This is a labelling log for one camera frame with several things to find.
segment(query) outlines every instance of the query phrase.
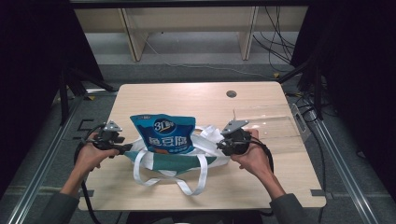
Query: teal bag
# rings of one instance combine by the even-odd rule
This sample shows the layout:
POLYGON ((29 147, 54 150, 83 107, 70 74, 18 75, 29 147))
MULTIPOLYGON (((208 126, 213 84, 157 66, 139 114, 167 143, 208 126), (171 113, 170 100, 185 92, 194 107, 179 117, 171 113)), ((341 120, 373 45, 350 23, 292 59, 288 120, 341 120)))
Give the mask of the teal bag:
POLYGON ((204 191, 208 169, 211 167, 227 164, 230 157, 225 156, 217 149, 216 143, 222 139, 219 129, 214 126, 196 127, 201 129, 200 134, 191 135, 192 150, 186 154, 162 154, 148 150, 143 140, 139 138, 133 142, 130 151, 124 153, 134 164, 134 180, 143 186, 152 186, 161 180, 174 180, 186 195, 198 195, 204 191), (156 171, 163 176, 154 177, 143 181, 140 177, 140 169, 146 168, 156 171), (198 185, 192 190, 187 183, 177 178, 191 170, 201 170, 198 185))

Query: black cable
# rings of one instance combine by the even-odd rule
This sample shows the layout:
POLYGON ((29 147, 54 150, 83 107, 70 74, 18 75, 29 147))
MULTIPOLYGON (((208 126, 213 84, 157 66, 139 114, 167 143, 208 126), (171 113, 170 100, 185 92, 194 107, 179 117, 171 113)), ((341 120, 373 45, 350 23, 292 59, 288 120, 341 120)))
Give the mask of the black cable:
MULTIPOLYGON (((267 12, 268 18, 270 19, 270 21, 271 21, 271 23, 272 23, 272 25, 273 25, 275 31, 277 32, 278 36, 280 37, 280 39, 281 39, 282 41, 284 41, 284 42, 286 42, 286 43, 288 43, 288 44, 294 46, 294 44, 290 43, 287 39, 285 39, 285 38, 282 36, 282 34, 278 31, 278 29, 276 28, 276 26, 275 26, 275 24, 274 24, 274 21, 272 20, 272 17, 271 17, 271 15, 270 15, 270 13, 268 12, 268 8, 267 8, 267 7, 264 7, 264 8, 265 8, 265 11, 267 12)), ((276 7, 276 16, 277 16, 277 18, 279 18, 279 11, 280 11, 280 10, 278 10, 278 8, 279 8, 279 7, 276 7)))
POLYGON ((277 34, 279 36, 279 38, 280 38, 281 43, 282 43, 283 50, 284 50, 285 54, 287 55, 287 57, 289 58, 288 53, 290 54, 290 56, 291 56, 291 53, 289 52, 289 50, 287 48, 285 48, 285 46, 286 46, 286 43, 289 43, 289 44, 291 44, 291 43, 288 40, 286 40, 282 36, 282 34, 280 33, 280 23, 279 23, 280 7, 276 7, 276 25, 274 24, 274 21, 273 21, 271 15, 270 15, 270 13, 268 12, 268 8, 267 7, 265 7, 265 11, 267 12, 268 18, 270 19, 270 21, 271 21, 271 23, 272 23, 272 25, 273 25, 273 27, 275 29, 272 41, 274 41, 275 35, 277 34))
POLYGON ((271 167, 271 171, 274 172, 274 159, 272 156, 272 153, 270 151, 270 149, 262 142, 260 141, 258 138, 255 138, 253 136, 251 136, 252 139, 254 139, 255 141, 252 140, 233 140, 234 143, 252 143, 252 144, 256 144, 259 147, 262 148, 262 150, 264 151, 264 154, 268 157, 268 161, 270 163, 270 167, 271 167))
MULTIPOLYGON (((270 39, 268 39, 267 37, 265 37, 263 34, 262 34, 262 32, 260 32, 260 35, 262 36, 262 38, 264 39, 264 40, 266 40, 266 41, 268 41, 268 42, 272 42, 273 44, 275 44, 275 45, 279 45, 279 46, 282 46, 283 44, 281 44, 281 43, 278 43, 278 42, 275 42, 275 41, 272 41, 272 40, 270 40, 270 39)), ((289 45, 285 45, 285 47, 286 48, 289 48, 289 49, 294 49, 294 46, 289 46, 289 45)))
POLYGON ((259 45, 268 50, 270 53, 274 54, 276 57, 278 57, 280 60, 282 60, 285 63, 290 63, 290 61, 288 61, 288 58, 286 58, 285 56, 279 54, 278 52, 274 51, 273 49, 268 48, 267 46, 265 46, 262 42, 260 42, 255 35, 253 35, 253 38, 257 41, 257 43, 259 43, 259 45))
POLYGON ((324 110, 324 108, 326 106, 332 105, 331 100, 329 98, 326 98, 326 94, 328 94, 328 90, 325 87, 323 87, 323 89, 322 89, 322 96, 323 96, 322 100, 323 100, 323 103, 321 104, 321 108, 322 108, 321 112, 323 114, 325 114, 325 115, 330 116, 330 117, 338 118, 338 114, 337 114, 337 112, 335 110, 333 111, 334 113, 329 113, 329 112, 324 110))
MULTIPOLYGON (((305 94, 304 96, 306 96, 306 95, 307 95, 308 98, 309 98, 310 95, 311 95, 311 93, 305 94)), ((322 148, 322 146, 321 146, 320 141, 318 140, 318 136, 315 134, 315 132, 314 132, 314 130, 312 129, 312 127, 308 124, 308 122, 316 121, 316 120, 318 119, 318 116, 316 116, 313 120, 309 120, 309 121, 307 121, 307 120, 305 119, 305 117, 304 117, 304 116, 307 114, 307 112, 309 112, 309 111, 312 111, 312 110, 313 110, 313 111, 316 113, 316 109, 315 109, 313 103, 312 103, 312 102, 309 102, 309 101, 307 102, 306 105, 299 106, 299 108, 301 108, 301 107, 309 107, 307 110, 305 110, 305 112, 302 113, 302 116, 303 116, 303 119, 304 119, 305 123, 307 123, 306 126, 307 126, 308 129, 311 131, 312 135, 314 136, 315 140, 316 140, 317 143, 318 143, 319 153, 320 153, 320 160, 321 160, 321 163, 322 163, 322 188, 323 188, 323 191, 326 193, 326 191, 327 191, 326 162, 325 162, 325 159, 324 159, 323 148, 322 148)), ((321 207, 320 210, 319 210, 318 223, 320 223, 320 221, 321 221, 321 219, 322 219, 323 211, 324 211, 324 207, 325 207, 325 206, 321 207)))
MULTIPOLYGON (((251 136, 251 138, 254 139, 255 141, 248 141, 248 142, 256 144, 259 147, 261 147, 262 150, 264 150, 265 155, 268 157, 268 161, 270 163, 271 171, 274 172, 274 160, 273 160, 273 156, 272 156, 272 153, 271 153, 270 149, 262 141, 260 141, 260 139, 258 139, 256 137, 253 137, 253 136, 251 136)), ((274 215, 274 212, 271 211, 269 213, 265 213, 263 211, 260 211, 260 214, 265 216, 265 217, 271 217, 271 216, 274 215)))
POLYGON ((275 68, 275 67, 273 66, 273 64, 271 63, 271 53, 274 54, 277 58, 279 58, 279 59, 282 60, 283 62, 289 64, 290 61, 289 61, 286 57, 284 57, 283 55, 281 55, 281 54, 279 54, 278 52, 274 51, 273 49, 270 49, 270 48, 268 48, 267 46, 265 46, 262 42, 260 42, 260 41, 256 38, 255 35, 253 35, 253 38, 257 41, 257 43, 259 43, 259 45, 260 45, 262 48, 264 48, 264 49, 266 49, 266 50, 268 51, 268 62, 269 62, 269 64, 271 65, 271 67, 272 67, 274 70, 276 70, 276 71, 278 71, 278 72, 289 72, 289 71, 280 70, 280 69, 278 69, 278 68, 275 68))
POLYGON ((299 101, 301 101, 301 99, 303 99, 303 97, 301 96, 294 104, 297 105, 299 103, 299 101))
POLYGON ((119 214, 119 217, 117 218, 117 220, 116 220, 116 223, 115 223, 115 224, 118 224, 118 223, 120 222, 121 216, 122 216, 122 212, 120 212, 120 214, 119 214))
MULTIPOLYGON (((81 151, 81 149, 85 146, 86 141, 88 138, 93 134, 97 129, 99 128, 104 128, 106 125, 105 124, 99 124, 95 126, 94 128, 90 129, 88 133, 85 135, 83 139, 81 139, 81 142, 78 144, 78 147, 76 148, 75 155, 74 155, 74 164, 76 164, 77 159, 78 159, 78 154, 81 151)), ((85 185, 85 181, 83 180, 81 182, 81 188, 82 192, 84 194, 85 202, 87 204, 88 212, 90 213, 91 219, 95 224, 100 224, 100 221, 97 219, 95 213, 93 212, 92 205, 91 205, 91 200, 90 196, 88 194, 87 186, 85 185)))
MULTIPOLYGON (((309 96, 308 97, 314 97, 314 95, 312 94, 312 93, 310 93, 309 94, 309 96)), ((309 99, 309 102, 308 102, 308 104, 309 104, 309 106, 312 106, 312 107, 314 107, 315 108, 315 105, 314 105, 314 103, 312 102, 312 100, 310 99, 310 98, 308 98, 309 99)), ((334 117, 334 118, 338 118, 338 115, 337 115, 337 113, 335 112, 335 114, 330 114, 330 113, 328 113, 328 112, 326 112, 323 108, 325 108, 326 106, 328 106, 328 105, 332 105, 332 103, 320 103, 320 106, 321 106, 321 110, 320 110, 320 112, 321 113, 323 113, 323 114, 325 114, 325 115, 328 115, 328 116, 330 116, 330 117, 334 117)))

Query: person's right hand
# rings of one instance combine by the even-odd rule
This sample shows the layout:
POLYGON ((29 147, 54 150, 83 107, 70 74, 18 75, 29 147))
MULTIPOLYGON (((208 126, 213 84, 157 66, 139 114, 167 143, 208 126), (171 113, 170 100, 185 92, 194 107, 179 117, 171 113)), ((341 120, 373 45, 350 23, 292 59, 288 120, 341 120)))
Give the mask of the person's right hand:
MULTIPOLYGON (((249 132, 253 138, 259 139, 259 131, 255 129, 248 129, 246 131, 249 132)), ((250 143, 245 154, 231 155, 231 160, 241 164, 239 166, 240 169, 246 169, 255 176, 269 175, 272 173, 267 155, 259 145, 254 143, 250 143)))
MULTIPOLYGON (((246 131, 250 132, 253 138, 259 139, 259 131, 254 129, 246 131)), ((286 194, 276 176, 271 171, 267 155, 265 155, 264 150, 259 145, 250 143, 245 154, 231 155, 231 160, 241 164, 239 166, 240 169, 246 169, 251 174, 257 176, 267 189, 272 200, 286 194)))

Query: dark sleeve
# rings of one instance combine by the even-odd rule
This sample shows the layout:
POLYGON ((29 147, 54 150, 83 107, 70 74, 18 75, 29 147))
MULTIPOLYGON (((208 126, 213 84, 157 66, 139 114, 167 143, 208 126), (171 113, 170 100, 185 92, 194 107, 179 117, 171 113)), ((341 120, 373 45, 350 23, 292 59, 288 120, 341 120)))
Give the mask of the dark sleeve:
POLYGON ((78 202, 79 200, 77 198, 62 193, 56 193, 51 197, 40 218, 35 223, 67 223, 76 211, 78 202))
POLYGON ((317 223, 306 214, 294 194, 283 195, 270 202, 270 205, 280 224, 317 223))

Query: metal rail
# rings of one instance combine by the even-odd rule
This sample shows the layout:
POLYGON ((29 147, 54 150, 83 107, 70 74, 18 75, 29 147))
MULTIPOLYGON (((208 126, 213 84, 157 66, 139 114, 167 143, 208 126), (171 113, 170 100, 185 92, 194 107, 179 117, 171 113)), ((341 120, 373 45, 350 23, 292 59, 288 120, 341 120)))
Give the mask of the metal rail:
POLYGON ((65 121, 63 125, 61 125, 61 127, 58 129, 58 132, 55 134, 55 137, 49 145, 47 153, 44 156, 43 161, 38 166, 33 179, 31 180, 29 186, 26 188, 25 192, 22 194, 20 200, 18 201, 13 212, 11 213, 11 216, 9 217, 7 222, 8 224, 23 223, 24 219, 26 218, 30 207, 33 204, 33 201, 35 200, 35 196, 37 195, 40 186, 43 183, 50 166, 52 165, 53 159, 58 152, 61 140, 64 137, 64 134, 66 133, 71 123, 70 121, 76 113, 78 106, 81 104, 82 99, 82 96, 75 98, 75 101, 71 106, 71 113, 69 118, 65 121))
MULTIPOLYGON (((314 112, 311 112, 311 117, 315 117, 314 112)), ((323 120, 316 121, 316 124, 319 135, 328 149, 332 161, 334 162, 334 166, 337 169, 338 174, 341 176, 341 179, 346 186, 346 190, 348 191, 353 203, 361 215, 362 221, 367 224, 379 223, 371 205, 361 191, 361 187, 357 183, 353 174, 350 172, 347 163, 340 153, 337 145, 332 140, 332 136, 330 135, 323 120)))

